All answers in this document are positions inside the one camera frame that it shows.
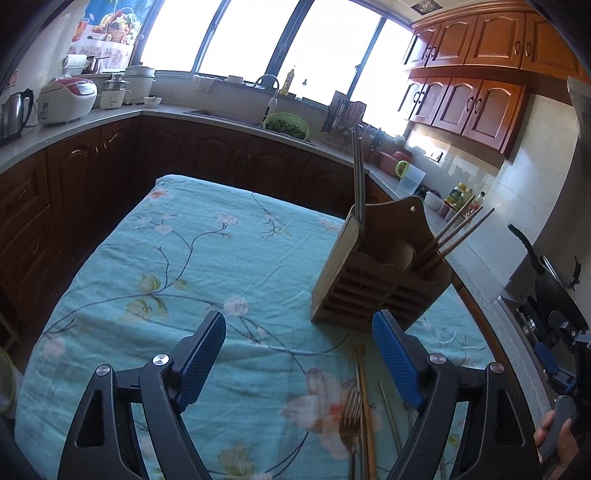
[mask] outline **kitchen counter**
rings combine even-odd
[[[72,135],[99,127],[110,122],[132,118],[140,115],[159,116],[164,118],[182,119],[189,122],[224,127],[227,129],[256,135],[281,142],[286,145],[301,148],[313,154],[320,155],[338,163],[353,166],[352,154],[346,153],[342,148],[327,145],[322,138],[312,138],[313,144],[266,131],[262,128],[251,127],[212,116],[196,116],[189,113],[192,108],[187,106],[160,105],[157,108],[144,106],[124,106],[117,110],[103,111],[94,109],[86,117],[68,124],[46,125],[27,128],[22,138],[0,148],[0,174],[11,168],[17,162],[27,158],[35,152],[59,142]],[[372,164],[365,165],[365,173],[384,190],[390,198],[398,200],[395,194],[398,179]],[[445,221],[437,216],[437,213],[425,206],[425,214],[429,227],[433,232],[438,232]],[[468,248],[458,247],[447,257],[447,261],[455,270],[457,276],[464,283],[470,294],[483,311],[487,321],[496,333],[501,345],[505,349],[507,357],[515,370],[525,397],[528,401],[534,421],[539,421],[541,416],[550,409],[550,402],[545,393],[543,382],[537,374],[537,370],[525,345],[519,336],[515,335],[514,326],[508,317],[504,316],[502,309],[495,308],[490,291],[501,291],[502,287],[496,278],[483,265],[479,259],[474,259],[474,254]]]

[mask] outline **electric kettle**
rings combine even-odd
[[[25,98],[29,99],[26,115]],[[27,89],[11,95],[5,104],[0,105],[0,146],[21,136],[22,129],[25,128],[31,116],[33,100],[33,91]]]

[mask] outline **sink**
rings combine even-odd
[[[220,120],[226,120],[228,122],[234,122],[236,124],[248,125],[249,127],[257,127],[257,128],[262,129],[262,123],[259,122],[259,120],[253,120],[251,118],[245,118],[243,116],[229,115],[227,113],[211,112],[209,110],[190,110],[185,113],[187,113],[189,115],[194,115],[194,116],[208,116],[210,118],[219,118]],[[291,139],[295,142],[300,142],[300,143],[308,144],[308,145],[314,145],[310,140],[300,140],[299,138],[294,138],[294,137],[291,137],[290,135],[280,134],[278,132],[273,132],[271,130],[265,130],[265,131],[269,132],[270,134],[282,135],[284,137],[288,137],[289,139]]]
[[[243,116],[237,115],[228,115],[226,113],[210,112],[209,110],[191,110],[190,112],[185,113],[195,116],[209,116],[212,118],[219,118],[220,120],[227,120],[236,124],[249,125],[250,127],[261,126],[261,122],[259,122],[259,120],[253,120],[251,118],[245,118]]]

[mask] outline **human hand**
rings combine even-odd
[[[539,447],[546,439],[548,431],[550,430],[550,427],[553,423],[554,410],[549,411],[546,415],[544,415],[540,423],[540,428],[534,433],[534,442],[536,447]],[[577,441],[574,439],[573,433],[570,431],[570,424],[571,419],[565,421],[564,425],[562,425],[562,428],[560,429],[560,433],[558,434],[558,444],[556,448],[559,463],[548,477],[548,480],[556,480],[559,478],[579,452],[579,445],[577,445]]]

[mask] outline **wooden utensil holder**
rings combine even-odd
[[[365,232],[351,208],[312,291],[312,322],[369,332],[374,313],[388,309],[406,330],[448,288],[453,270],[441,261],[418,275],[392,262],[392,249],[402,239],[419,252],[433,238],[419,198],[366,205]]]

